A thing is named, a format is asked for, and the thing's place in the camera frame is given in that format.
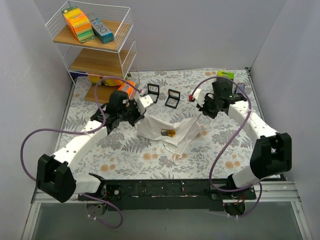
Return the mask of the white garment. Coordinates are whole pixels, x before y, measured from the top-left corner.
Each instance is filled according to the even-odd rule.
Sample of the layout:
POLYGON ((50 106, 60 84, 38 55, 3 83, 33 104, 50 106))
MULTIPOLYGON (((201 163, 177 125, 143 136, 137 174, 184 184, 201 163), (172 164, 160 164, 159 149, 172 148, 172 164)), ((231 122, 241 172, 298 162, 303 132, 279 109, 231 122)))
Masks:
POLYGON ((146 115, 137 123, 137 135, 162 142, 165 149, 174 154, 173 163, 178 166, 188 144, 201 132, 198 120, 201 114, 169 123, 146 115))

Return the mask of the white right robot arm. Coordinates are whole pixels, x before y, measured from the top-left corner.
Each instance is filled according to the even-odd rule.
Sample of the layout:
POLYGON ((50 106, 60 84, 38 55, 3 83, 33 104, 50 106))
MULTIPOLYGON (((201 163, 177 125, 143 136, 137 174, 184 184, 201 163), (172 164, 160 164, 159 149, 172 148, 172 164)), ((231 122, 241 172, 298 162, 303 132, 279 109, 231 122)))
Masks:
POLYGON ((244 131, 253 144, 249 165, 229 175, 224 186, 217 186, 211 176, 208 178, 213 189, 237 199, 261 180, 292 169, 292 138, 288 133, 280 133, 270 127, 252 110, 250 98, 238 83, 223 76, 213 76, 211 79, 214 81, 213 91, 204 93, 197 85, 190 92, 189 101, 196 102, 198 110, 211 119, 223 112, 239 124, 214 163, 218 162, 240 131, 244 131))

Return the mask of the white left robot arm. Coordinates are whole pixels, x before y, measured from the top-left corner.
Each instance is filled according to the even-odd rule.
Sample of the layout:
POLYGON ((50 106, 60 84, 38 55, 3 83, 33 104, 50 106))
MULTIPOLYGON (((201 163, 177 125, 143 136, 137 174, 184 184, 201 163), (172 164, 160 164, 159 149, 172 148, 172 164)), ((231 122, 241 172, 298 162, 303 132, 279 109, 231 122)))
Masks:
POLYGON ((39 158, 36 187, 61 203, 74 194, 90 194, 95 200, 103 199, 107 194, 105 179, 93 173, 74 176, 74 169, 121 122, 134 126, 153 103, 145 92, 136 99, 129 99, 126 92, 114 91, 107 103, 98 105, 79 135, 52 155, 43 154, 39 158))

